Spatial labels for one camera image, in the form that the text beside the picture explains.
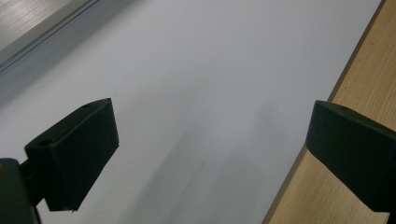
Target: white table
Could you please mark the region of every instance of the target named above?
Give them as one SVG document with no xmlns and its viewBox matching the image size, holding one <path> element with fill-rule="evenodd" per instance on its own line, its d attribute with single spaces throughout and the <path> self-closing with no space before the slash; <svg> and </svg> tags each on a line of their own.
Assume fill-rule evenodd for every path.
<svg viewBox="0 0 396 224">
<path fill-rule="evenodd" d="M 120 148 L 50 223 L 260 223 L 379 0 L 101 0 L 0 74 L 1 157 L 111 97 Z"/>
</svg>

